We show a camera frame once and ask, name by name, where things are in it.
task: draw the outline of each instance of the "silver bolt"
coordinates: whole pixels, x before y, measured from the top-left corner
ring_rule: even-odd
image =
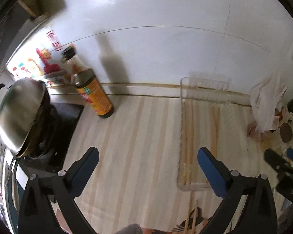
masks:
[[[267,177],[266,174],[262,173],[262,174],[261,174],[261,178],[262,178],[262,179],[267,179],[268,177]]]
[[[58,176],[62,177],[66,174],[66,171],[60,170],[57,174],[58,174]]]
[[[240,173],[238,171],[236,171],[236,170],[232,170],[231,175],[234,176],[234,177],[237,177],[237,176],[240,175]]]
[[[29,179],[30,179],[30,180],[33,180],[33,179],[35,179],[36,177],[37,177],[36,174],[32,174],[32,175],[29,176]]]

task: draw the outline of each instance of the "sauce bottle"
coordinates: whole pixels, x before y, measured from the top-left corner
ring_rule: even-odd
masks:
[[[110,117],[114,112],[113,104],[100,86],[94,71],[80,60],[73,46],[64,49],[62,56],[71,67],[71,83],[75,85],[80,95],[99,117]]]

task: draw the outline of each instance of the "plastic bag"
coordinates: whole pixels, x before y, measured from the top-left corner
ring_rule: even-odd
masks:
[[[278,128],[280,117],[275,116],[275,109],[286,89],[285,84],[280,83],[278,70],[253,87],[250,102],[256,124],[248,125],[249,137],[261,141],[266,131]]]

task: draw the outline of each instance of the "jar lid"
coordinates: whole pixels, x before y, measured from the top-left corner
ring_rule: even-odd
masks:
[[[76,54],[76,50],[74,47],[69,46],[66,49],[64,49],[64,51],[61,53],[61,55],[63,56],[63,58],[65,60],[69,60],[71,58],[73,58],[73,56]]]

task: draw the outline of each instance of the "transparent tray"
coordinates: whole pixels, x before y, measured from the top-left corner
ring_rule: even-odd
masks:
[[[197,163],[199,148],[207,147],[218,160],[230,164],[228,149],[239,146],[234,111],[227,94],[228,86],[227,82],[181,79],[182,119],[177,177],[177,185],[181,190],[210,189]]]

